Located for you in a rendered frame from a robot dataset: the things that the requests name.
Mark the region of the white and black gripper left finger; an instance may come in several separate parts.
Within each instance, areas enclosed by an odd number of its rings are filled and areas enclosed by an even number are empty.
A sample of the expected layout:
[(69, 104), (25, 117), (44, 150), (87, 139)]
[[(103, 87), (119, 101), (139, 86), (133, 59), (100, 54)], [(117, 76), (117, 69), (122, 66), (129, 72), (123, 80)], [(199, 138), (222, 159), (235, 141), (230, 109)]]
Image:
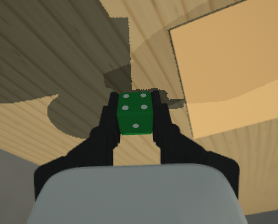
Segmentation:
[(66, 156), (61, 156), (36, 169), (35, 202), (48, 178), (62, 170), (113, 165), (113, 149), (118, 147), (121, 136), (117, 119), (118, 99), (119, 93), (110, 93), (108, 106), (103, 106), (99, 126), (90, 131), (89, 138), (70, 150)]

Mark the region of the light orange flat mat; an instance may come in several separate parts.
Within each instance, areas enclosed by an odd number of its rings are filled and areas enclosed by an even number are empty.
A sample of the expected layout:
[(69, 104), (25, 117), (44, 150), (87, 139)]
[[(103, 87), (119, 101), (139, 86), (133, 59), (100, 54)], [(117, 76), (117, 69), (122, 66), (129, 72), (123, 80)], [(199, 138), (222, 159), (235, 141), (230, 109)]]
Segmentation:
[(278, 0), (241, 0), (169, 32), (194, 139), (278, 118)]

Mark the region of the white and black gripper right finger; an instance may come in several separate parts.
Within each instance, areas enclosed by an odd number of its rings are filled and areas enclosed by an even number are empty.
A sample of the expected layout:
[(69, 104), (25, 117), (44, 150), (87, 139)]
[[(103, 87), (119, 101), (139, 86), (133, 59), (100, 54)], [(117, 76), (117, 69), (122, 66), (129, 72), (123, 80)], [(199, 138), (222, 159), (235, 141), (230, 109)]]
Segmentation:
[(159, 90), (151, 92), (153, 106), (153, 142), (160, 148), (160, 164), (195, 163), (220, 170), (228, 179), (238, 199), (239, 165), (228, 157), (206, 151), (201, 145), (180, 133), (171, 121), (167, 103), (161, 103)]

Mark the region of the green die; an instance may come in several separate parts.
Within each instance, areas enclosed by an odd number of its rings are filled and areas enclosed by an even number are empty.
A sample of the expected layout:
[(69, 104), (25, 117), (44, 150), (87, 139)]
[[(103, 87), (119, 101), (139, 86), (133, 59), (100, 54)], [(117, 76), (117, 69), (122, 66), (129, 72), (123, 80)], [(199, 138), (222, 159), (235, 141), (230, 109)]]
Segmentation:
[(120, 93), (117, 119), (122, 135), (151, 134), (153, 130), (151, 93)]

